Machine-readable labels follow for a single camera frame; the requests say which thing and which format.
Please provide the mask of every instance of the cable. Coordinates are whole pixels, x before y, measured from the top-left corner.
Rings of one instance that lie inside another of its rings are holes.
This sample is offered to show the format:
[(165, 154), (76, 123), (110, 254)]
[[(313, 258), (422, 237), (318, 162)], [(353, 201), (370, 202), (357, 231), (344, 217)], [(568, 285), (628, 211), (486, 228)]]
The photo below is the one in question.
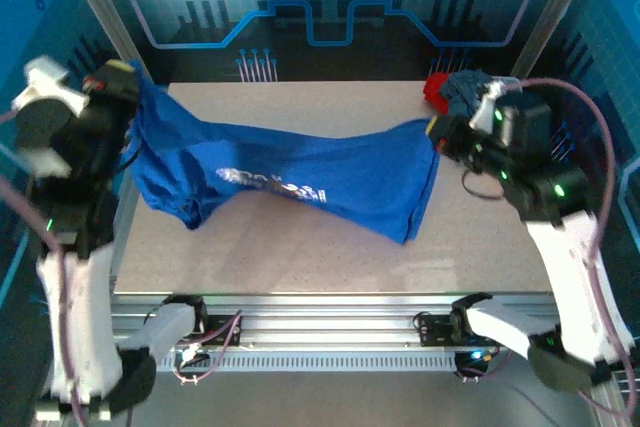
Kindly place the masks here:
[(124, 172), (127, 169), (127, 167), (129, 167), (131, 164), (135, 162), (139, 154), (140, 154), (140, 149), (136, 150), (134, 154), (129, 158), (129, 160), (127, 160), (124, 164), (118, 167), (118, 169), (113, 173), (113, 177), (115, 178), (118, 176), (118, 174)]
[(125, 425), (126, 427), (133, 426), (133, 407), (129, 407), (129, 409), (127, 409), (127, 423)]
[(190, 365), (193, 364), (197, 364), (199, 362), (202, 362), (203, 360), (207, 360), (207, 359), (211, 359), (211, 356), (207, 353), (200, 353), (200, 354), (196, 354), (193, 356), (193, 359), (189, 360), (189, 361), (182, 361), (182, 364), (180, 364), (180, 369), (184, 369), (185, 367), (189, 367)]
[(147, 323), (147, 321), (149, 320), (149, 317), (151, 317), (151, 315), (153, 315), (154, 313), (156, 313), (158, 310), (160, 310), (160, 307), (162, 307), (163, 304), (160, 305), (156, 305), (154, 308), (152, 308), (149, 312), (147, 312), (147, 315), (145, 315), (144, 320), (142, 321), (142, 325), (145, 325)]
[(538, 411), (538, 413), (540, 415), (542, 415), (545, 419), (547, 419), (549, 421), (550, 424), (555, 425), (556, 427), (560, 427), (560, 424), (558, 422), (556, 422), (555, 420), (553, 420), (549, 414), (547, 414), (544, 409), (542, 407), (540, 407), (540, 405), (533, 400), (529, 394), (527, 394), (524, 390), (522, 390), (520, 387), (518, 387), (517, 385), (513, 385), (510, 382), (507, 382), (504, 379), (500, 379), (500, 378), (495, 378), (495, 377), (491, 377), (490, 374), (485, 374), (484, 372), (482, 372), (481, 370), (478, 369), (474, 369), (472, 367), (464, 367), (462, 370), (465, 370), (471, 374), (474, 374), (477, 376), (477, 378), (480, 379), (484, 379), (484, 380), (497, 380), (498, 382), (502, 383), (503, 385), (509, 387), (511, 390), (517, 392), (518, 394), (520, 394), (520, 396), (522, 396), (522, 398), (524, 398), (527, 402), (529, 402), (529, 404), (531, 404), (531, 406), (536, 409)]
[(0, 114), (0, 124), (4, 124), (5, 122), (15, 118), (20, 111), (18, 109), (11, 109), (4, 114)]
[(58, 328), (60, 336), (60, 354), (62, 360), (62, 368), (65, 377), (71, 381), (71, 408), (75, 415), (76, 422), (80, 427), (86, 427), (88, 424), (82, 413), (80, 405), (78, 387), (76, 385), (76, 374), (71, 361), (71, 352), (69, 349), (69, 332), (67, 330), (67, 275), (65, 268), (65, 252), (62, 245), (55, 236), (47, 231), (47, 222), (33, 208), (31, 203), (18, 191), (16, 191), (6, 177), (0, 177), (0, 197), (18, 214), (29, 226), (38, 234), (42, 241), (47, 245), (49, 250), (58, 258), (58, 270), (60, 275), (60, 293), (58, 297), (59, 316)]
[(602, 205), (600, 207), (600, 212), (598, 215), (598, 226), (596, 232), (591, 241), (591, 245), (589, 246), (589, 255), (587, 259), (587, 272), (589, 275), (589, 283), (591, 290), (593, 291), (593, 296), (595, 299), (596, 307), (598, 312), (602, 316), (602, 321), (607, 332), (608, 340), (613, 344), (613, 348), (616, 352), (616, 355), (622, 361), (624, 365), (624, 369), (627, 375), (627, 380), (629, 382), (629, 400), (627, 403), (627, 407), (624, 411), (619, 412), (606, 407), (591, 397), (589, 397), (586, 393), (581, 392), (580, 396), (586, 400), (589, 404), (594, 407), (597, 407), (615, 417), (628, 417), (631, 418), (635, 412), (636, 404), (637, 404), (637, 393), (636, 393), (636, 379), (635, 372), (633, 366), (631, 365), (631, 360), (625, 351), (625, 347), (622, 345), (622, 341), (618, 336), (615, 325), (613, 324), (613, 320), (611, 319), (611, 314), (609, 313), (609, 309), (607, 308), (606, 301), (604, 299), (604, 294), (602, 293), (602, 288), (600, 287), (600, 279), (598, 277), (598, 271), (595, 268), (595, 259), (598, 255), (600, 244), (602, 243), (602, 238), (604, 236), (604, 231), (607, 225), (607, 221), (609, 220), (609, 213), (611, 211), (611, 203), (613, 201), (613, 188), (614, 188), (614, 180), (615, 180), (615, 154), (613, 150), (613, 138), (611, 137), (611, 131), (609, 130), (609, 126), (607, 125), (607, 121), (604, 118), (604, 115), (596, 105), (596, 103), (591, 100), (591, 98), (569, 82), (565, 82), (564, 80), (559, 79), (551, 79), (551, 78), (540, 78), (540, 79), (526, 79), (522, 80), (519, 83), (514, 84), (506, 84), (505, 90), (516, 90), (519, 88), (531, 87), (536, 85), (551, 85), (556, 87), (561, 87), (569, 92), (575, 94), (580, 99), (582, 99), (587, 106), (595, 115), (598, 124), (600, 125), (600, 129), (602, 130), (602, 136), (604, 140), (606, 161), (607, 161), (607, 174), (604, 188), (604, 196), (602, 199)]
[(420, 326), (416, 324), (416, 321), (418, 320), (418, 317), (420, 317), (421, 315), (431, 315), (431, 314), (429, 312), (418, 312), (416, 315), (413, 316), (413, 320), (411, 321), (411, 323), (413, 324), (413, 328), (416, 330), (420, 330)]
[(240, 322), (239, 313), (235, 315), (235, 317), (233, 319), (233, 322), (231, 323), (231, 325), (229, 327), (229, 333), (227, 334), (227, 338), (224, 340), (224, 344), (222, 345), (222, 349), (220, 349), (220, 353), (216, 357), (216, 360), (213, 362), (213, 364), (211, 364), (211, 367), (209, 367), (209, 369), (204, 374), (201, 374), (201, 375), (198, 375), (198, 376), (194, 375), (192, 378), (189, 379), (189, 378), (185, 377), (180, 372), (180, 368), (182, 368), (182, 366), (180, 366), (178, 368), (175, 368), (175, 367), (173, 368), (173, 375), (175, 375), (178, 379), (180, 379), (180, 381), (183, 384), (186, 383), (186, 382), (197, 384), (198, 382), (206, 379), (211, 374), (213, 374), (216, 370), (218, 370), (218, 367), (222, 363), (222, 358), (224, 357), (224, 354), (226, 353), (227, 348), (229, 347), (229, 343), (231, 342), (231, 339), (233, 338), (234, 331), (235, 331), (236, 327), (238, 326), (238, 322)]
[(488, 202), (498, 202), (504, 199), (504, 192), (502, 193), (502, 195), (487, 195), (487, 194), (481, 194), (480, 192), (475, 192), (471, 190), (469, 187), (467, 187), (466, 180), (470, 173), (471, 173), (471, 170), (465, 169), (465, 171), (462, 173), (462, 177), (460, 177), (462, 188), (465, 190), (467, 194), (473, 197), (477, 197), (478, 199), (481, 199), (481, 200), (486, 200)]

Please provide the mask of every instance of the metal bracket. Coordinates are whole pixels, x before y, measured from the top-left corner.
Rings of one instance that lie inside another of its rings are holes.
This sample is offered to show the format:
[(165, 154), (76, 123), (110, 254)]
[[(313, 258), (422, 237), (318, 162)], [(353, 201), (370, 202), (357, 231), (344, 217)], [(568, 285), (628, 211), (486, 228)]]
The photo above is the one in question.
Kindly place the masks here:
[(420, 312), (414, 317), (413, 325), (420, 336), (421, 347), (458, 347), (460, 345), (473, 347), (499, 347), (500, 344), (488, 337), (471, 336), (467, 342), (460, 344), (453, 340), (453, 324), (448, 315), (431, 315)]
[[(205, 332), (213, 332), (215, 330), (218, 330), (220, 327), (222, 327), (224, 324), (226, 324), (232, 318), (233, 318), (232, 315), (209, 315), (209, 316), (207, 316), (207, 322), (205, 323)], [(230, 346), (237, 347), (237, 346), (240, 345), (241, 333), (242, 333), (242, 317), (240, 317), (238, 325), (236, 326), (236, 328), (235, 328), (235, 330), (233, 332), (233, 336), (231, 337), (231, 340), (229, 341), (229, 345)], [(191, 335), (187, 336), (185, 338), (185, 340), (197, 340), (197, 338), (199, 336), (201, 336), (201, 335), (202, 334), (191, 334)], [(227, 335), (229, 335), (229, 332), (228, 331), (224, 331), (220, 335), (218, 335), (217, 337), (214, 337), (213, 339), (211, 339), (211, 340), (209, 340), (207, 342), (203, 342), (202, 345), (203, 346), (208, 346), (208, 345), (221, 346), (222, 344), (224, 344), (224, 341), (227, 338)]]

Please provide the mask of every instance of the gray tabletop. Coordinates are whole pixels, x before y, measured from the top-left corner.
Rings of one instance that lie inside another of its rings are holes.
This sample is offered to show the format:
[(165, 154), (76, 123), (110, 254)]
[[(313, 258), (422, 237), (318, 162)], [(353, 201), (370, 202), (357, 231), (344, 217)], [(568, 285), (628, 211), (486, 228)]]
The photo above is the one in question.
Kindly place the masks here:
[[(174, 84), (197, 117), (325, 137), (431, 115), (422, 82)], [(243, 192), (198, 230), (139, 198), (118, 293), (547, 292), (537, 249), (506, 202), (468, 195), (442, 159), (415, 241), (403, 246), (309, 205)], [(469, 185), (499, 192), (487, 178)]]

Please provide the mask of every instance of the blue t-shirt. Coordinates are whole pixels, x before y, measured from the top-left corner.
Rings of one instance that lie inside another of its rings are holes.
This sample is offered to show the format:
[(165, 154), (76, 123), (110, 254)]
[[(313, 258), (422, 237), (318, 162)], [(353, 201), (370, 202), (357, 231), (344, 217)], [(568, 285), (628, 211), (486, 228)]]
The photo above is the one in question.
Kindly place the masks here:
[(138, 151), (131, 171), (152, 209), (196, 229), (237, 192), (259, 189), (398, 243), (416, 237), (438, 166), (427, 120), (345, 139), (203, 122), (137, 71), (128, 155)]

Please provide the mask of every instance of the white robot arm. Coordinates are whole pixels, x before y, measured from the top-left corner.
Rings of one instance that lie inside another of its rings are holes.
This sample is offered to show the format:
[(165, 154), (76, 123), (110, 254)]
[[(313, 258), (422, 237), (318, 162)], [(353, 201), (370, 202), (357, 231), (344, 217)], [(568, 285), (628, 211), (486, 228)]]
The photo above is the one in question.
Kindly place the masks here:
[[(109, 274), (118, 200), (111, 182), (138, 107), (135, 72), (109, 61), (85, 79), (82, 93), (62, 85), (67, 72), (47, 57), (29, 62), (25, 76), (29, 85), (12, 104), (17, 149), (34, 172), (29, 200), (64, 249), (61, 264), (59, 252), (43, 243), (37, 265), (54, 360), (36, 417), (60, 420), (77, 400), (92, 418), (108, 421), (149, 396), (156, 363), (201, 331), (206, 307), (200, 297), (169, 297), (140, 331), (116, 345)], [(67, 377), (65, 362), (75, 378)]]
[[(556, 390), (581, 391), (611, 377), (621, 361), (597, 308), (587, 268), (597, 219), (580, 168), (554, 162), (550, 109), (534, 94), (488, 84), (475, 116), (435, 117), (427, 133), (440, 153), (501, 182), (506, 200), (527, 227), (544, 262), (560, 324), (513, 312), (487, 294), (453, 304), (454, 335), (464, 342), (487, 337), (529, 360), (540, 380)], [(633, 336), (624, 324), (598, 251), (598, 283), (628, 354)]]

